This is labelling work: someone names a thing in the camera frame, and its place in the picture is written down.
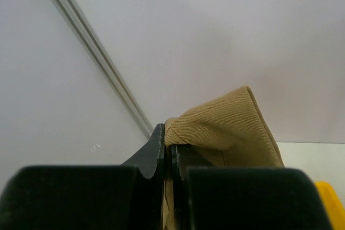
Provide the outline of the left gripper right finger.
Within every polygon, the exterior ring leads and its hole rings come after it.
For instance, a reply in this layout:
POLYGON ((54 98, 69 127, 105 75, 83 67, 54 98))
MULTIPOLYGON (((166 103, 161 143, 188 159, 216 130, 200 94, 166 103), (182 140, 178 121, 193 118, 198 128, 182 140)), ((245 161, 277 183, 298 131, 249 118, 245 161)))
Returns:
POLYGON ((331 229, 297 169, 217 168, 189 145, 171 149, 176 229, 331 229))

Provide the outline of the tan khaki skirt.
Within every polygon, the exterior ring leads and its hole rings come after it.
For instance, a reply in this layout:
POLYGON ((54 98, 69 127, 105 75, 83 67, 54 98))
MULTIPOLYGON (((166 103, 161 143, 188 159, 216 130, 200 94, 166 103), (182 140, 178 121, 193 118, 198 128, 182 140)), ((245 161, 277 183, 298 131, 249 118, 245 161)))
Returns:
POLYGON ((168 119, 164 143, 166 148, 190 144, 215 166, 209 173, 229 166, 281 168, 284 165, 248 86, 168 119))

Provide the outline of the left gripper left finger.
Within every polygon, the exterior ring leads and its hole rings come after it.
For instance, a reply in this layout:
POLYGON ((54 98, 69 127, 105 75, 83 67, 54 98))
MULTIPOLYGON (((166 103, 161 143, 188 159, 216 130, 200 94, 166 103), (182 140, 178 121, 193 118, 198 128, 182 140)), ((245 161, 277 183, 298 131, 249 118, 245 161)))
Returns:
POLYGON ((1 194, 1 229, 162 229, 164 125, 120 165, 21 168, 1 194))

